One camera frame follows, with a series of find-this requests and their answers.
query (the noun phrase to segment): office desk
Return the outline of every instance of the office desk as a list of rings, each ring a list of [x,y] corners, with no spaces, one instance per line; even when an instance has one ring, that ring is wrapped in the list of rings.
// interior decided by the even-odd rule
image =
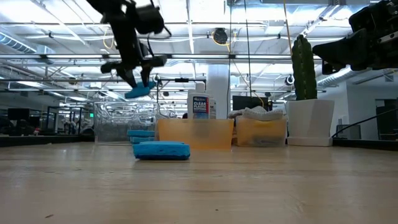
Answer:
[[[0,223],[395,224],[397,161],[337,147],[192,151],[173,162],[88,142],[4,147]]]

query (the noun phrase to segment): bottle label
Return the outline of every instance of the bottle label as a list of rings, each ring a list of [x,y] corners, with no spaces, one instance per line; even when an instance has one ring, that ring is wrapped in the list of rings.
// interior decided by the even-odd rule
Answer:
[[[193,97],[193,119],[209,119],[209,98]]]

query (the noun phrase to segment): white pillar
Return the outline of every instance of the white pillar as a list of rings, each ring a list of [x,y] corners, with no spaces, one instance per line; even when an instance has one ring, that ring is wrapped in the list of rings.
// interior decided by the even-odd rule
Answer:
[[[229,91],[228,76],[228,65],[208,66],[206,90],[216,100],[217,119],[226,119],[231,111],[231,92]]]

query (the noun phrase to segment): ceiling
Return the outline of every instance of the ceiling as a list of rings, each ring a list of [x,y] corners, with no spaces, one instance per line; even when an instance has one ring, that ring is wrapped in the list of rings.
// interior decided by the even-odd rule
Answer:
[[[100,24],[101,15],[84,0],[44,0],[39,6],[35,0],[0,1],[1,32],[33,49],[47,46],[53,54],[118,54],[112,46],[112,30],[107,24]],[[138,6],[150,4],[149,0],[136,1]],[[161,78],[203,78],[207,76],[208,65],[226,63],[228,60],[189,58],[189,55],[216,54],[228,55],[228,47],[215,44],[211,33],[215,28],[225,28],[232,37],[230,51],[234,55],[289,55],[287,27],[283,1],[268,1],[274,4],[262,4],[261,1],[247,0],[246,12],[244,1],[235,0],[232,9],[223,0],[155,0],[165,25],[173,36],[169,39],[156,39],[166,34],[151,36],[150,44],[155,54],[186,54],[185,60],[169,60],[167,66],[155,68],[152,76]],[[314,46],[338,40],[351,32],[348,18],[366,6],[367,1],[346,1],[342,6],[330,6],[329,0],[288,0],[287,18],[292,40],[304,32]],[[143,44],[146,36],[140,35]],[[0,45],[0,54],[22,54],[6,45]],[[102,74],[98,59],[53,60],[49,66],[36,60],[0,59],[15,67],[23,67],[25,72],[2,73],[3,78],[25,79],[98,79],[105,89],[129,89],[123,82],[117,82],[116,76]],[[235,90],[247,90],[244,77],[249,73],[247,60],[237,60],[230,67],[231,75],[237,77]],[[315,68],[321,75],[320,65]],[[259,90],[289,90],[284,78],[292,74],[290,60],[255,60],[250,64],[252,86]],[[92,82],[43,83],[51,89],[87,89]],[[20,88],[20,83],[12,83],[13,88]],[[194,83],[170,82],[165,90],[194,88]],[[61,93],[63,96],[94,97],[96,92],[85,94],[75,92]],[[184,99],[186,92],[170,93],[166,99]]]

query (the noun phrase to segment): clear plastic container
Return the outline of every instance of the clear plastic container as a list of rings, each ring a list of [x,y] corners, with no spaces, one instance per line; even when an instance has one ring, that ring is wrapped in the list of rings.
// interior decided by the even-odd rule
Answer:
[[[155,131],[157,110],[153,102],[95,102],[95,143],[131,145],[127,131]]]
[[[236,118],[238,146],[283,147],[286,139],[286,120],[257,121]]]
[[[232,119],[160,119],[161,141],[179,141],[191,149],[231,149]]]

